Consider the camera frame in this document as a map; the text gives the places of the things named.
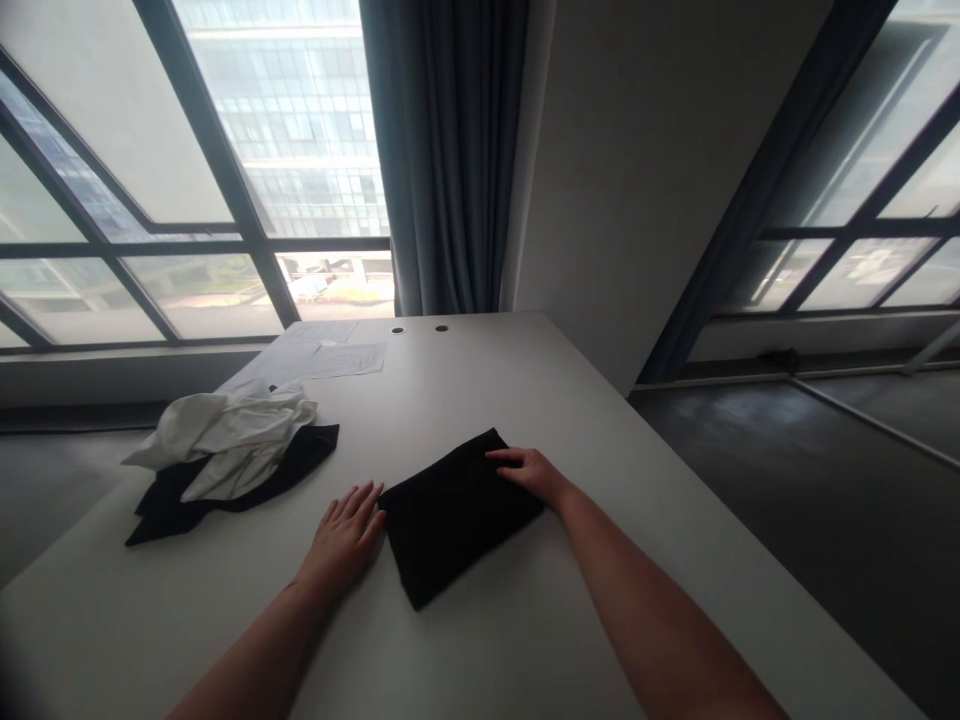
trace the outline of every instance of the forearm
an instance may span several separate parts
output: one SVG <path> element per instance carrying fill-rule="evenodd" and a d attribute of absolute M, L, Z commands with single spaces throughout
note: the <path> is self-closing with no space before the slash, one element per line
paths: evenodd
<path fill-rule="evenodd" d="M 291 700 L 308 643 L 327 604 L 306 584 L 292 583 L 256 619 L 187 695 L 168 720 L 279 718 Z"/>
<path fill-rule="evenodd" d="M 637 699 L 658 718 L 784 715 L 687 596 L 583 492 L 556 508 Z"/>

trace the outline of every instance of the floor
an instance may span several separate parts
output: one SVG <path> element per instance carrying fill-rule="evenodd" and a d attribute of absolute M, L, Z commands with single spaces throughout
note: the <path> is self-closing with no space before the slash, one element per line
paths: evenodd
<path fill-rule="evenodd" d="M 960 372 L 811 384 L 960 458 Z M 960 717 L 960 473 L 783 382 L 630 402 L 930 718 Z"/>
<path fill-rule="evenodd" d="M 163 404 L 0 411 L 0 589 L 113 488 Z M 96 432 L 136 427 L 128 432 Z M 48 434 L 66 431 L 66 434 Z"/>

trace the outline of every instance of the crumpled white shirt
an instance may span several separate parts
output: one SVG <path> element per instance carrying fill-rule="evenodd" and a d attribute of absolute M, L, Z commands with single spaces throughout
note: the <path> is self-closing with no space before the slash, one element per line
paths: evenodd
<path fill-rule="evenodd" d="M 317 404 L 299 385 L 271 393 L 263 379 L 255 378 L 228 392 L 173 402 L 156 432 L 121 464 L 162 470 L 213 455 L 180 500 L 232 500 L 263 483 L 297 430 L 316 417 Z"/>

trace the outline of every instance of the paper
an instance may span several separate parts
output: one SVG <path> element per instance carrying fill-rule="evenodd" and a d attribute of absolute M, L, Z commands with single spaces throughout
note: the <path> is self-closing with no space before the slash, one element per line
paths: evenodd
<path fill-rule="evenodd" d="M 356 320 L 297 322 L 277 338 L 281 345 L 339 345 L 345 343 L 357 327 Z"/>
<path fill-rule="evenodd" d="M 253 378 L 263 378 L 267 385 L 286 385 L 295 380 L 366 375 L 383 370 L 387 344 L 333 345 L 316 347 L 308 344 L 271 345 L 249 365 L 220 387 L 230 390 Z"/>

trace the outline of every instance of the white table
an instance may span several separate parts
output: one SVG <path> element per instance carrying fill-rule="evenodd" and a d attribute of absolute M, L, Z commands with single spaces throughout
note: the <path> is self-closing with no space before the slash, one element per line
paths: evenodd
<path fill-rule="evenodd" d="M 123 483 L 4 590 L 0 649 L 41 716 L 162 717 L 288 582 L 333 498 L 371 477 L 400 482 L 495 426 L 592 495 L 793 718 L 923 717 L 543 316 L 366 320 L 349 340 L 379 341 L 382 373 L 305 383 L 340 442 L 291 492 L 128 550 L 151 476 L 118 469 Z M 292 717 L 638 715 L 548 513 L 420 614 L 386 544 Z"/>

